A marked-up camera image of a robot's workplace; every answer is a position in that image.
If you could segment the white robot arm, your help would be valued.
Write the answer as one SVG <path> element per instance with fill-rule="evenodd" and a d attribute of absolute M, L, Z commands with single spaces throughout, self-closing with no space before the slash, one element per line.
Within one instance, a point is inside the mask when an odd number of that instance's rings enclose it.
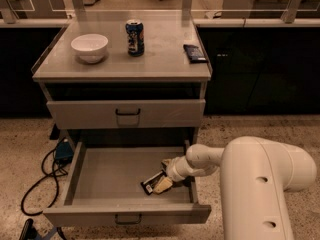
<path fill-rule="evenodd" d="M 157 194 L 189 176 L 220 172 L 224 240 L 294 240 L 284 193 L 310 187 L 317 176 L 304 149 L 252 136 L 224 148 L 194 144 L 164 164 Z"/>

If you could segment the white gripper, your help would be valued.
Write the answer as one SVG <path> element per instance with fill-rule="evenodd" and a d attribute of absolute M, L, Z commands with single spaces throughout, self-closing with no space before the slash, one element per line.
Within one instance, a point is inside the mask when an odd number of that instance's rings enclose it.
<path fill-rule="evenodd" d="M 155 194 L 161 194 L 172 187 L 173 181 L 180 182 L 187 177 L 186 159 L 184 157 L 176 157 L 173 159 L 163 159 L 161 161 L 168 177 L 162 177 L 153 188 Z"/>

